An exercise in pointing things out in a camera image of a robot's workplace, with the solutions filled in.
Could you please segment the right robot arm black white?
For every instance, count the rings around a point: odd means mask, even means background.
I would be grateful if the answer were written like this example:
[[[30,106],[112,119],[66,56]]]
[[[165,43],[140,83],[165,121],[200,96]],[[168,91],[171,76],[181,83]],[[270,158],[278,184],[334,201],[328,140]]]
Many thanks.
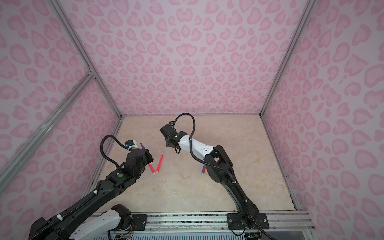
[[[222,146],[203,144],[183,131],[178,132],[172,122],[163,126],[160,132],[165,137],[167,147],[187,151],[194,160],[206,166],[210,178],[221,184],[234,201],[245,228],[261,229],[257,222],[260,211],[239,184],[233,163]]]

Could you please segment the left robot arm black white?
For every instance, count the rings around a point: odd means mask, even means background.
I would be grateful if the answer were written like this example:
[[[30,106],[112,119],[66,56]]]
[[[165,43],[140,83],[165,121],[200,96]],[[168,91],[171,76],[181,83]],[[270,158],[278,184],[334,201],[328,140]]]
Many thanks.
[[[43,217],[36,220],[31,225],[29,239],[68,240],[96,210],[132,186],[141,177],[146,165],[153,160],[148,149],[131,150],[127,154],[126,161],[112,171],[105,180],[99,181],[91,193],[48,220]]]

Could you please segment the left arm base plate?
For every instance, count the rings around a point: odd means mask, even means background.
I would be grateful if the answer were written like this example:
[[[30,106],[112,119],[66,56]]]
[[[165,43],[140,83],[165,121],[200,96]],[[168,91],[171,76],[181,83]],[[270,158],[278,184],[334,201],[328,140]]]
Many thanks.
[[[147,224],[148,215],[133,214],[120,217],[118,225],[110,231],[144,231]]]

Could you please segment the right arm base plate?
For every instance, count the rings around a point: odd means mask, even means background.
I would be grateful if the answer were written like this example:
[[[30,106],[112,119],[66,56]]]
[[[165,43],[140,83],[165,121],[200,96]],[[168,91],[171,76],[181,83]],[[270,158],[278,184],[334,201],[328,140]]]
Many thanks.
[[[263,230],[270,228],[267,215],[265,213],[259,213],[254,221],[247,216],[239,213],[228,213],[226,214],[227,224],[229,230],[258,230],[255,222]]]

